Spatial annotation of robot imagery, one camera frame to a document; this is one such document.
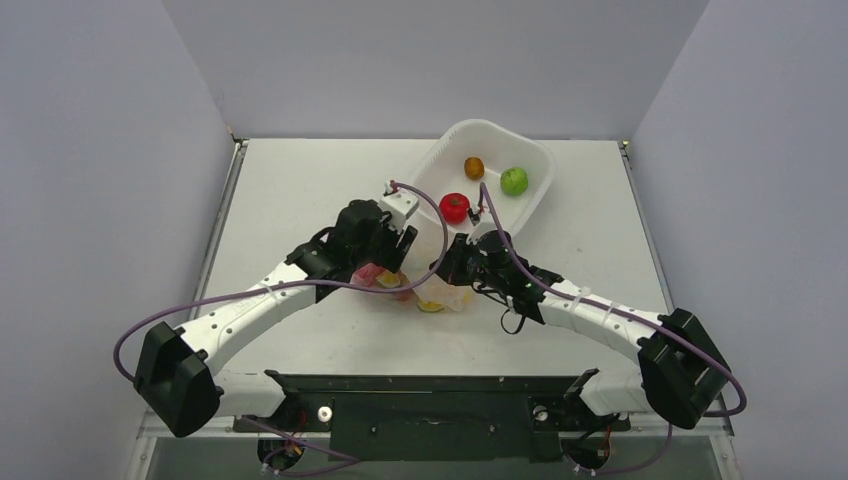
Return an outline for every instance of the brown fruit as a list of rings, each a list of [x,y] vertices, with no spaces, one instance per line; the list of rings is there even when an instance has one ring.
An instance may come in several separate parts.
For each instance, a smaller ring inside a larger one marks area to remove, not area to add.
[[[480,180],[484,173],[486,173],[486,168],[483,166],[483,160],[477,157],[465,159],[465,176],[471,180]]]

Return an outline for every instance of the white tray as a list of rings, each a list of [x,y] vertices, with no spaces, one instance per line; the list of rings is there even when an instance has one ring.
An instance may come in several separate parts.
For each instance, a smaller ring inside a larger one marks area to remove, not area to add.
[[[471,180],[463,169],[465,159],[479,157],[486,173],[482,180]],[[529,187],[523,194],[512,197],[501,190],[501,173],[511,167],[527,172]],[[501,223],[515,236],[548,190],[555,173],[554,156],[540,143],[500,127],[487,120],[465,120],[457,123],[420,160],[413,174],[412,185],[439,202],[448,193],[459,192],[471,201],[479,198],[480,182],[486,182],[495,202]],[[430,222],[438,217],[425,202],[421,215]],[[450,226],[451,233],[471,233],[471,221]]]

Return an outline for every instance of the green fruit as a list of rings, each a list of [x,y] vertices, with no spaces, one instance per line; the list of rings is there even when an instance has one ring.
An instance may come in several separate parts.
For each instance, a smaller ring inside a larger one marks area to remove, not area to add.
[[[507,195],[521,195],[528,184],[527,172],[523,168],[512,167],[501,174],[501,189]]]

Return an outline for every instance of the white wall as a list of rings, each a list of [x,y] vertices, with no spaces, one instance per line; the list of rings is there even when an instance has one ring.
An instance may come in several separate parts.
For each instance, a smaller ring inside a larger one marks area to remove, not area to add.
[[[190,297],[232,141],[158,0],[5,2],[0,65],[0,477],[121,478],[112,344]]]
[[[748,479],[848,478],[847,22],[712,0],[633,139],[675,303],[748,388]]]
[[[164,0],[242,137],[629,138],[707,0]]]

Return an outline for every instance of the wall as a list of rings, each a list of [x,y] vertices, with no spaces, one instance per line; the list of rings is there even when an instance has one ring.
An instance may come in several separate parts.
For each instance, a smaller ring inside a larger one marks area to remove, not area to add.
[[[0,65],[0,476],[121,478],[112,344],[191,296],[233,144],[158,1],[6,2]]]
[[[748,388],[749,479],[848,478],[846,21],[839,0],[712,0],[632,143],[675,303]]]
[[[237,136],[629,138],[707,0],[164,0]]]

